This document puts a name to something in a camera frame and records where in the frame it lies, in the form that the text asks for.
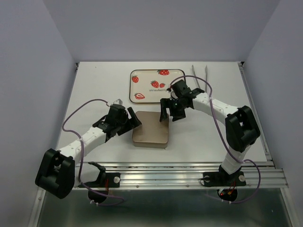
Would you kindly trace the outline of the gold tin lid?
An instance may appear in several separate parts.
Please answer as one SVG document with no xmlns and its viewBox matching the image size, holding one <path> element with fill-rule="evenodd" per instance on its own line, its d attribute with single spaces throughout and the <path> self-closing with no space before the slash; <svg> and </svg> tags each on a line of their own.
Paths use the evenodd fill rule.
<svg viewBox="0 0 303 227">
<path fill-rule="evenodd" d="M 160 122 L 160 112 L 137 111 L 142 125 L 133 129 L 132 141 L 165 142 L 169 140 L 169 119 Z"/>
</svg>

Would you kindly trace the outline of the metal food tongs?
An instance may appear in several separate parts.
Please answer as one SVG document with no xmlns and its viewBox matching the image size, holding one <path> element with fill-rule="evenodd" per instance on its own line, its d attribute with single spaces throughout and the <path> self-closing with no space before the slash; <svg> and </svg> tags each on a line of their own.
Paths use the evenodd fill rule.
<svg viewBox="0 0 303 227">
<path fill-rule="evenodd" d="M 196 86 L 209 94 L 209 86 L 206 84 L 206 82 L 208 82 L 208 66 L 192 65 L 191 71 L 192 75 L 194 76 Z"/>
</svg>

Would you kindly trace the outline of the gold square tin box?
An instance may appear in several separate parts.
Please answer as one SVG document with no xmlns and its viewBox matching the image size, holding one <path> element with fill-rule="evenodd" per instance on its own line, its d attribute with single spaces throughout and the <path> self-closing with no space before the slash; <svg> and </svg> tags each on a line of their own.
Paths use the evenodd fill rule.
<svg viewBox="0 0 303 227">
<path fill-rule="evenodd" d="M 168 140 L 165 142 L 148 142 L 148 141 L 135 141 L 133 140 L 133 145 L 135 147 L 141 148 L 160 148 L 165 149 L 168 146 Z"/>
</svg>

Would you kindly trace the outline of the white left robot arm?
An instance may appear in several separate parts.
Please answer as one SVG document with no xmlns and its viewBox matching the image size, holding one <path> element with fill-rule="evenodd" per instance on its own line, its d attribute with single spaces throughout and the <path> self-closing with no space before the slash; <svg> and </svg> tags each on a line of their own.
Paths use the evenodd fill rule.
<svg viewBox="0 0 303 227">
<path fill-rule="evenodd" d="M 35 184 L 59 199 L 80 185 L 109 185 L 105 167 L 96 162 L 85 164 L 84 157 L 112 137 L 123 135 L 141 124 L 131 107 L 112 104 L 108 113 L 93 123 L 86 133 L 77 133 L 75 141 L 58 150 L 50 148 L 45 152 Z"/>
</svg>

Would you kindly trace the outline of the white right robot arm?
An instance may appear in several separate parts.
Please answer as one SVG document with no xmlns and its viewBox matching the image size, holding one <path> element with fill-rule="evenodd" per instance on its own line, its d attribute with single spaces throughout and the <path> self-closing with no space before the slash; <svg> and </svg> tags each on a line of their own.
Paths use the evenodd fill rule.
<svg viewBox="0 0 303 227">
<path fill-rule="evenodd" d="M 212 98 L 212 92 L 200 88 L 190 89 L 185 80 L 171 83 L 167 89 L 169 98 L 160 100 L 160 121 L 169 116 L 178 121 L 186 117 L 185 109 L 203 112 L 214 119 L 217 126 L 225 126 L 225 134 L 219 133 L 227 154 L 218 171 L 205 172 L 202 185 L 205 187 L 245 186 L 241 166 L 251 145 L 260 137 L 260 129 L 253 111 L 248 106 L 235 107 Z"/>
</svg>

